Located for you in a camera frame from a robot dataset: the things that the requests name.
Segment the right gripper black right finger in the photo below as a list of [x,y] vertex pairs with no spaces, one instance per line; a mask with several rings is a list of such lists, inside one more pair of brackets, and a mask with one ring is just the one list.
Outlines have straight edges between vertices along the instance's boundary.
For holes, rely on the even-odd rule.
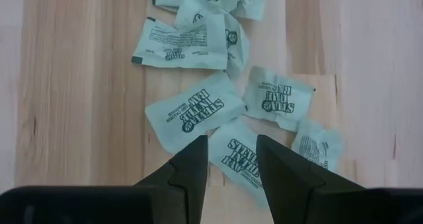
[[257,137],[259,173],[275,224],[362,224],[355,191],[364,187],[298,155],[267,135]]

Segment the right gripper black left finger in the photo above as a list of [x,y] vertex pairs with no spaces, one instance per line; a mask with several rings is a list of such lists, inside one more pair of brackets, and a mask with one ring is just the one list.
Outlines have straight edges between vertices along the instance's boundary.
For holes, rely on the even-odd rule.
[[201,224],[208,137],[201,135],[138,183],[151,194],[151,224]]

